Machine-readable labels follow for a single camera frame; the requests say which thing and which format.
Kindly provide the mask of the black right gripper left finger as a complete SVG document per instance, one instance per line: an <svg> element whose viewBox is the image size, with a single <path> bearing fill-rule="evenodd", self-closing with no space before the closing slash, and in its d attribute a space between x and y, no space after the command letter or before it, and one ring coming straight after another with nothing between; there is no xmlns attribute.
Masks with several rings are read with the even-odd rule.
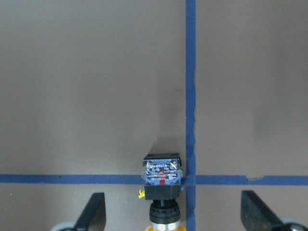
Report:
<svg viewBox="0 0 308 231"><path fill-rule="evenodd" d="M76 221L74 231L103 231L106 226L105 196L93 193Z"/></svg>

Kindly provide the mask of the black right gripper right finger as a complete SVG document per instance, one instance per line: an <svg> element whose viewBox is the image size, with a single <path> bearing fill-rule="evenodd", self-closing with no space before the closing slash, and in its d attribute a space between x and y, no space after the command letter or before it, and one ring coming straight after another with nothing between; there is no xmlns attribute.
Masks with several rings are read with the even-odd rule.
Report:
<svg viewBox="0 0 308 231"><path fill-rule="evenodd" d="M278 231L283 222L253 190L241 192L241 222L246 231Z"/></svg>

